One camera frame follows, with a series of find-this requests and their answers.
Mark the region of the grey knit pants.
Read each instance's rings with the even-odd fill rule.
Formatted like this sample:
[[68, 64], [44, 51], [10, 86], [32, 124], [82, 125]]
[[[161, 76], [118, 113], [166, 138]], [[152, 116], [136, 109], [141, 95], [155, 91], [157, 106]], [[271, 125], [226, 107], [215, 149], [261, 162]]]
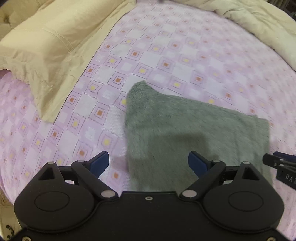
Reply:
[[268, 121], [183, 97], [141, 81], [128, 92], [126, 160], [132, 191], [182, 192], [197, 180], [188, 165], [195, 151], [207, 160], [251, 162], [272, 181], [262, 157], [269, 151]]

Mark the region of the pink patterned bed sheet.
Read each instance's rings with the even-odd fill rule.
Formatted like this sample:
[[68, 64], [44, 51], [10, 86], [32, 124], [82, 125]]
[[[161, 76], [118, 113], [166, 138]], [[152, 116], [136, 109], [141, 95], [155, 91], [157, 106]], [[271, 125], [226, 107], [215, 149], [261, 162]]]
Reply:
[[28, 85], [1, 78], [1, 189], [16, 197], [48, 161], [69, 165], [101, 151], [101, 179], [116, 191], [139, 185], [125, 161], [124, 117], [131, 87], [155, 90], [269, 120], [272, 151], [295, 152], [295, 72], [232, 21], [180, 4], [137, 3], [113, 27], [56, 121], [39, 118]]

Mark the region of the beige pillow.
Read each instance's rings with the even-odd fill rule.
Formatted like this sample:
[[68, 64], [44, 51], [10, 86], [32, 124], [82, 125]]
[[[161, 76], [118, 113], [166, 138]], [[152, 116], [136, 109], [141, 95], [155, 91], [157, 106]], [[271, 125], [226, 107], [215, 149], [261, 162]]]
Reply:
[[95, 51], [135, 1], [49, 1], [1, 40], [1, 69], [29, 84], [54, 122]]

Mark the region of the cream quilted duvet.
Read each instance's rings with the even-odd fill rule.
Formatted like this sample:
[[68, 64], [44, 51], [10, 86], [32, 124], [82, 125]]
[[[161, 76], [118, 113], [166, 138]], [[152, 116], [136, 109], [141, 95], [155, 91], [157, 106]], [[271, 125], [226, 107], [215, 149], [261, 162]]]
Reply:
[[254, 34], [295, 69], [295, 21], [266, 1], [177, 1], [215, 12]]

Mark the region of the cream tufted headboard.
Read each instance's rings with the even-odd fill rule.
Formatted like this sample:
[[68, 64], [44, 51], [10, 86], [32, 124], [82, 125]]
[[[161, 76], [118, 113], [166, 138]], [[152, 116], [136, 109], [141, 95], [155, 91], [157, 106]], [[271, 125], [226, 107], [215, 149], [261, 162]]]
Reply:
[[1, 5], [1, 39], [13, 28], [33, 16], [48, 1], [6, 1]]

